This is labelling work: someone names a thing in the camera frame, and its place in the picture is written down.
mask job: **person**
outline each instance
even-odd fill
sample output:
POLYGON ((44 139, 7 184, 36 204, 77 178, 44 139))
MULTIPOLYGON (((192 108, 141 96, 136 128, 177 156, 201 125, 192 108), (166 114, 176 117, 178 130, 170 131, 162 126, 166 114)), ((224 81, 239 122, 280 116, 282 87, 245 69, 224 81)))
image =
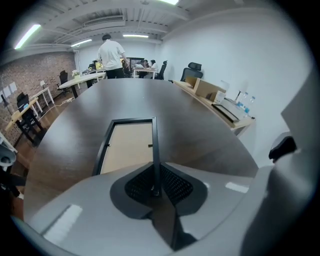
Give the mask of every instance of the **person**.
POLYGON ((98 62, 102 63, 103 68, 106 70, 106 76, 108 79, 124 78, 120 57, 125 61, 126 67, 129 67, 125 50, 118 42, 112 41, 112 37, 109 34, 105 34, 102 40, 104 43, 98 50, 98 62))
MULTIPOLYGON (((145 59, 143 62, 141 61, 141 65, 142 65, 145 69, 147 69, 147 68, 150 67, 149 64, 148 64, 148 60, 147 60, 147 59, 145 59)), ((140 72, 139 72, 139 78, 144 78, 147 74, 148 74, 148 72, 140 71, 140 72)))
POLYGON ((156 63, 156 61, 154 59, 152 59, 151 63, 152 63, 151 69, 158 72, 159 67, 158 67, 158 64, 156 63))

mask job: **wooden floor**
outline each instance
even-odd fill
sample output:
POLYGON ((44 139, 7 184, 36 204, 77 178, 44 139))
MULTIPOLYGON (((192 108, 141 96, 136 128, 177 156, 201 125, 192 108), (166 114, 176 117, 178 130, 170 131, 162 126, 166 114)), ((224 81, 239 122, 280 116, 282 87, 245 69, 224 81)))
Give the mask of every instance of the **wooden floor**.
MULTIPOLYGON (((80 95, 87 89, 87 84, 82 83, 81 89, 77 89, 77 94, 80 95)), ((38 120, 40 121, 41 125, 45 129, 49 129, 50 126, 54 123, 56 118, 62 113, 62 111, 69 105, 70 103, 64 103, 63 101, 72 98, 74 95, 71 91, 66 93, 66 95, 60 94, 58 97, 54 99, 54 105, 50 102, 49 106, 44 107, 42 110, 46 112, 43 116, 39 114, 38 120)), ((35 156, 35 153, 37 151, 37 147, 32 146, 32 143, 24 136, 22 135, 20 139, 18 140, 18 143, 15 145, 16 150, 18 151, 16 155, 17 161, 14 163, 14 165, 11 168, 11 173, 16 174, 19 176, 27 177, 28 170, 30 167, 30 164, 35 156)))

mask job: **water bottle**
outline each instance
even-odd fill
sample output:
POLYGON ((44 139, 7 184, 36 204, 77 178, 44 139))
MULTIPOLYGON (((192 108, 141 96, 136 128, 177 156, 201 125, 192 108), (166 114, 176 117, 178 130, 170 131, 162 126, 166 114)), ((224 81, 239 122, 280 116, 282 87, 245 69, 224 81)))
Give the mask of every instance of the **water bottle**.
POLYGON ((244 112, 246 112, 247 114, 249 114, 250 108, 252 106, 252 104, 254 103, 256 97, 252 96, 250 101, 248 102, 248 104, 246 104, 247 106, 245 106, 244 108, 244 112))
POLYGON ((248 93, 245 92, 245 93, 242 93, 241 92, 241 97, 238 101, 238 104, 237 106, 244 109, 245 108, 245 105, 247 105, 247 100, 248 100, 248 93))

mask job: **black frame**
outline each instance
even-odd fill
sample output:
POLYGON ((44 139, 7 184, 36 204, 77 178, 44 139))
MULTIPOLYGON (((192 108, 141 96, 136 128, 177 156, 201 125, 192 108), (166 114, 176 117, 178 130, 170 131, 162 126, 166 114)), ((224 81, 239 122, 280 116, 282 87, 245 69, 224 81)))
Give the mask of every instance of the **black frame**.
POLYGON ((127 119, 114 119, 111 121, 108 130, 104 136, 98 155, 93 167, 92 176, 99 175, 104 162, 107 148, 110 146, 109 141, 116 125, 125 124, 139 124, 139 123, 152 123, 152 155, 154 164, 154 196, 161 196, 161 177, 160 177, 160 156, 159 156, 159 143, 158 143, 158 129, 157 118, 127 118, 127 119))

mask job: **white wall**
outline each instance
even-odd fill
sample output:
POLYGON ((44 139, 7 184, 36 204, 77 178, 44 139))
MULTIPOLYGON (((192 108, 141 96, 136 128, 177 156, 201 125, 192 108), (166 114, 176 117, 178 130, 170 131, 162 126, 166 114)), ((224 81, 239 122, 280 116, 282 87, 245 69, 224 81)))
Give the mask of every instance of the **white wall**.
MULTIPOLYGON (((156 56, 156 44, 154 43, 144 43, 144 42, 120 42, 125 50, 125 55, 128 58, 145 58, 149 62, 155 59, 156 56)), ((88 46, 86 48, 81 48, 79 50, 79 61, 80 70, 86 70, 92 61, 98 58, 98 49, 101 46, 96 44, 93 46, 88 46)))
POLYGON ((230 83, 232 99, 247 81, 248 93, 256 97, 256 122, 240 140, 259 167, 272 163, 271 145, 289 130, 281 111, 312 67, 304 42, 284 17, 261 9, 221 12, 175 30, 156 52, 159 63, 168 60, 166 80, 179 80, 183 69, 196 62, 202 64, 204 80, 230 83))

